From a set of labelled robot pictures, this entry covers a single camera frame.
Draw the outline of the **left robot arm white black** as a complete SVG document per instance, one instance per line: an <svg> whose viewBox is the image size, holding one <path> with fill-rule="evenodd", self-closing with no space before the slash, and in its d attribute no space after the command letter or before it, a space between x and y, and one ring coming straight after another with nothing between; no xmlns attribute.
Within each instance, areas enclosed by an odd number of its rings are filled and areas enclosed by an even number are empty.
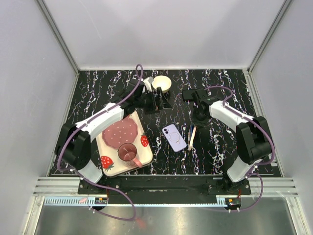
<svg viewBox="0 0 313 235"><path fill-rule="evenodd" d="M88 181L89 189L96 194L105 190L103 171L91 160L92 141L110 125L125 119L136 109L145 114L158 113L171 108L160 87L148 90L143 81L131 80L127 87L102 110L78 123L63 124L54 153L58 161L64 161L69 168Z"/></svg>

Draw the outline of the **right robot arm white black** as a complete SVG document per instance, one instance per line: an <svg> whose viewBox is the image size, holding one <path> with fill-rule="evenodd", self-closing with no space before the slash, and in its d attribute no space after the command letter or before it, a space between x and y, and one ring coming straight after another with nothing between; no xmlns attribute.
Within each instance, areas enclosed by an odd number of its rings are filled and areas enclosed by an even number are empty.
<svg viewBox="0 0 313 235"><path fill-rule="evenodd" d="M263 116L247 116L225 100L217 96L210 97L205 89L192 91L191 101L194 102L191 114L194 126L204 127L211 118L215 118L236 135L238 156L218 183L224 192L233 194L255 168L265 164L264 158L269 155L270 161L274 158L274 144L267 120Z"/></svg>

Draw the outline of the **pink phone case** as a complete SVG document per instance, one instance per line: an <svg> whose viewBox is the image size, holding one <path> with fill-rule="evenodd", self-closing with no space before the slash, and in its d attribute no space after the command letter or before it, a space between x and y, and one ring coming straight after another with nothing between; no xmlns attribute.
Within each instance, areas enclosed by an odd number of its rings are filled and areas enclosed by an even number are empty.
<svg viewBox="0 0 313 235"><path fill-rule="evenodd" d="M197 130L197 127L191 124L189 128L189 132L188 132L188 151L192 150L196 130Z"/></svg>

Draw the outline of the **lilac cased phone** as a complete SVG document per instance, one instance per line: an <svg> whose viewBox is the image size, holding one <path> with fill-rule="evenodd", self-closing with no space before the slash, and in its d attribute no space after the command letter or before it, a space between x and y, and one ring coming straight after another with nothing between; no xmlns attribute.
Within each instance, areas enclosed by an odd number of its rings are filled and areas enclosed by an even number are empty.
<svg viewBox="0 0 313 235"><path fill-rule="evenodd" d="M163 127L162 132L174 152L179 152L187 147L187 143L174 124Z"/></svg>

